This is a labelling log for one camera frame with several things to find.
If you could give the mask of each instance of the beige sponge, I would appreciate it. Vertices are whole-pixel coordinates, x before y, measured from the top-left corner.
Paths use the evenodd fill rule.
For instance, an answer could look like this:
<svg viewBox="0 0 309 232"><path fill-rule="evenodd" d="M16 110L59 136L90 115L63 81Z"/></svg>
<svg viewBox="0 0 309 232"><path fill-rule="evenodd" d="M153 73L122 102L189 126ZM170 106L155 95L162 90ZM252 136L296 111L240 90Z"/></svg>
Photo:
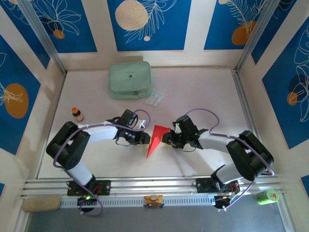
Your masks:
<svg viewBox="0 0 309 232"><path fill-rule="evenodd" d="M25 199L21 208L26 213L52 211L60 207L61 198L59 196L32 197Z"/></svg>

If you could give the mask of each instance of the white wall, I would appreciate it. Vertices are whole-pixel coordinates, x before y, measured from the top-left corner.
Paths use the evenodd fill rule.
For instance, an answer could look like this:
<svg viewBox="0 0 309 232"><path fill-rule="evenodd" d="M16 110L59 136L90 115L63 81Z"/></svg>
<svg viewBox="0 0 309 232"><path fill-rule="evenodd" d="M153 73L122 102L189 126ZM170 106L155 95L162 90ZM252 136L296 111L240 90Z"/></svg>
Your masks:
<svg viewBox="0 0 309 232"><path fill-rule="evenodd" d="M263 143L274 156L275 171L283 175L288 206L300 232L308 231L309 226L309 199L300 180L309 174L309 140L288 149L262 78L308 16L308 0L297 0L257 65L249 58L240 72Z"/></svg>
<svg viewBox="0 0 309 232"><path fill-rule="evenodd" d="M117 52L106 0L82 0L97 53L60 54L67 70L102 69L116 62L143 59L152 66L231 66L235 67L242 50L208 50L204 45L217 0L192 0L185 48L183 51Z"/></svg>
<svg viewBox="0 0 309 232"><path fill-rule="evenodd" d="M63 77L52 61L48 70L42 66L1 7L0 22L1 36L41 83L16 156L0 149L0 182L5 184L0 200L0 231L6 232L13 231L21 205L22 188L25 180L35 172L48 133L45 121L51 120Z"/></svg>

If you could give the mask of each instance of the orange bottle cap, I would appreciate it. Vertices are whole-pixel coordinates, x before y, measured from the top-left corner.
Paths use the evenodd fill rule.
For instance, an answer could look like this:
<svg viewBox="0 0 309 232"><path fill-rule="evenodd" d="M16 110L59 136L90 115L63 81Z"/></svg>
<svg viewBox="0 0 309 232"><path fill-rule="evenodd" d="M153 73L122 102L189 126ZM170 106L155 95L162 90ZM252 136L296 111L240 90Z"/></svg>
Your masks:
<svg viewBox="0 0 309 232"><path fill-rule="evenodd" d="M78 109L76 107L72 108L72 113L76 114L78 112Z"/></svg>

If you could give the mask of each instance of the red paper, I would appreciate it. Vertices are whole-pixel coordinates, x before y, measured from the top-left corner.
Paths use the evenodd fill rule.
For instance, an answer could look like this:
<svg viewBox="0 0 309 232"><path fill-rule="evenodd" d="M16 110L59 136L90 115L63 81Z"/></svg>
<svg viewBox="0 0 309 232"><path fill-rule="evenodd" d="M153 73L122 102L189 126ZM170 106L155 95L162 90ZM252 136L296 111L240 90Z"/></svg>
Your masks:
<svg viewBox="0 0 309 232"><path fill-rule="evenodd" d="M170 128L161 127L158 125L154 126L154 132L151 137L151 142L148 148L147 159L150 157L151 153L157 148L157 146L162 141L162 137L164 134L170 131Z"/></svg>

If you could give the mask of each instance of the gray floor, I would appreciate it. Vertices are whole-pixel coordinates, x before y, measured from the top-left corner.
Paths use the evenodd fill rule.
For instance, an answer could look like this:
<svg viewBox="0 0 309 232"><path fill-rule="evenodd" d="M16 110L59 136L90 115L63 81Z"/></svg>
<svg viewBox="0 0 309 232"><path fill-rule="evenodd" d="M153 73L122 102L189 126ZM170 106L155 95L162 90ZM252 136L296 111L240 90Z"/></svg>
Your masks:
<svg viewBox="0 0 309 232"><path fill-rule="evenodd" d="M258 205L244 196L227 212L213 206L106 208L99 218L81 216L78 209L33 213L28 232L284 232L275 203Z"/></svg>

